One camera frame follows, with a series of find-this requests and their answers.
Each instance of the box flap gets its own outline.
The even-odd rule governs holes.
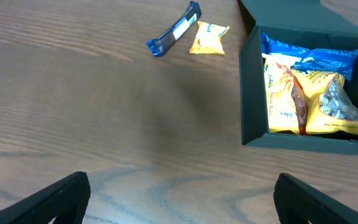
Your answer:
[[[358,27],[319,0],[241,0],[259,26],[358,37]]]

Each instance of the wood grain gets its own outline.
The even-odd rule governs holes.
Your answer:
[[[358,1],[323,4],[358,25]],[[0,210],[83,170],[84,223],[278,223],[281,172],[358,211],[358,156],[241,146],[236,0],[200,0],[225,56],[189,54],[192,26],[153,58],[187,5],[0,0]]]

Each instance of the box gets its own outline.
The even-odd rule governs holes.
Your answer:
[[[309,49],[358,49],[358,27],[319,0],[239,0],[246,29],[239,55],[242,144],[307,151],[358,154],[358,136],[338,132],[316,136],[270,133],[260,35]],[[347,95],[358,107],[358,58]]]

